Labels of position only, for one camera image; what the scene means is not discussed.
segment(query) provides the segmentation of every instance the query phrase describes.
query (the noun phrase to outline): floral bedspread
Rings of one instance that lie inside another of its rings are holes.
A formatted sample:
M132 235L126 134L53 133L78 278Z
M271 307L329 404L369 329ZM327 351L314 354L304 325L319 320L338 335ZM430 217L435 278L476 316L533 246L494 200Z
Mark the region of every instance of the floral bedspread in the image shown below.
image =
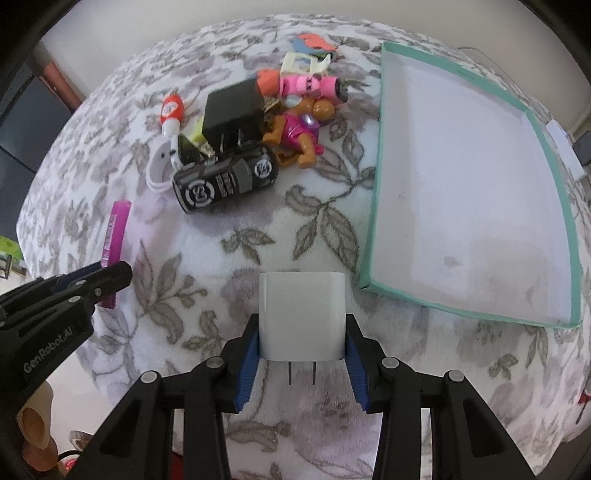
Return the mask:
M315 32L337 44L331 71L350 99L321 141L317 167L289 168L274 187L215 213L186 215L172 196L149 191L145 167L163 142L159 110L178 89L185 131L207 94L279 65L290 39ZM98 308L96 332L78 357L117 402L141 372L192 369L220 352L258 310L261 271L342 271L348 312L388 355L421 372L462 370L516 441L534 472L558 444L591 423L577 401L589 381L591 225L582 192L565 172L583 264L584 324L552 330L481 322L356 288L374 182L380 48L385 40L451 59L548 111L461 51L423 35L369 21L277 15L231 21L162 41L115 70L64 127L22 208L17 231L33 275L48 277L97 261L115 200L133 203L122 259L134 269L115 310ZM355 403L344 362L261 362L250 402L226 418L235 478L369 478L381 418ZM174 447L182 451L180 427ZM423 422L423 478L430 478L430 425Z

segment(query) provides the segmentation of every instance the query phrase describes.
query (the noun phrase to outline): white power adapter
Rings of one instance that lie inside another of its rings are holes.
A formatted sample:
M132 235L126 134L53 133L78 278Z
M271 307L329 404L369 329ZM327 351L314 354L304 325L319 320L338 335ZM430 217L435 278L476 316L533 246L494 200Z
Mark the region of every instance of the white power adapter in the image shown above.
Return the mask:
M345 275L262 273L259 295L261 358L322 362L345 357Z

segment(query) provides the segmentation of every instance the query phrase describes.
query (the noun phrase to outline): black can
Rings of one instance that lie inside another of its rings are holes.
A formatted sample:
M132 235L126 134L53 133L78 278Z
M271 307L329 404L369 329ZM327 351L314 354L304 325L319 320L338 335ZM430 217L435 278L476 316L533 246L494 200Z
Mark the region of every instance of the black can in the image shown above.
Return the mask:
M212 165L184 166L173 177L174 193L183 210L190 213L264 189L275 182L277 174L273 151L252 142Z

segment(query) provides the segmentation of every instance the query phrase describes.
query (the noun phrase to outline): pink marker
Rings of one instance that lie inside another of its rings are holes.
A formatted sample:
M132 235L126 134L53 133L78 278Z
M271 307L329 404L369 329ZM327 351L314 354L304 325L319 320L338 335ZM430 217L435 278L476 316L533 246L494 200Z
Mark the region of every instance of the pink marker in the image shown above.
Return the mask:
M103 255L100 258L100 266L102 268L117 263L121 259L123 235L125 234L125 225L127 225L127 217L129 216L130 208L131 202L121 201L113 204L109 224L107 226L105 244L103 246ZM99 305L106 309L114 309L115 295L102 299L99 302Z

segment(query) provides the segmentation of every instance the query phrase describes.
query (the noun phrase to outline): blue gripper pad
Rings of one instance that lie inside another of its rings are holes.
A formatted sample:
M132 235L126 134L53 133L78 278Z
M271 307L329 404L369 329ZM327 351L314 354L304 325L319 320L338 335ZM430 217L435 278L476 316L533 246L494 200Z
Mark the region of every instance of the blue gripper pad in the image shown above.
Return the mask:
M258 330L252 335L251 341L246 349L244 361L238 374L236 381L236 398L234 403L237 411L242 411L244 405L250 400L252 386L255 382L256 371L258 370L259 360L261 359L259 353L259 333Z
M349 379L355 400L361 405L363 411L368 411L370 403L368 375L363 367L363 362L361 361L361 356L355 346L355 342L349 334L345 337L345 363L347 365L347 372L349 372Z

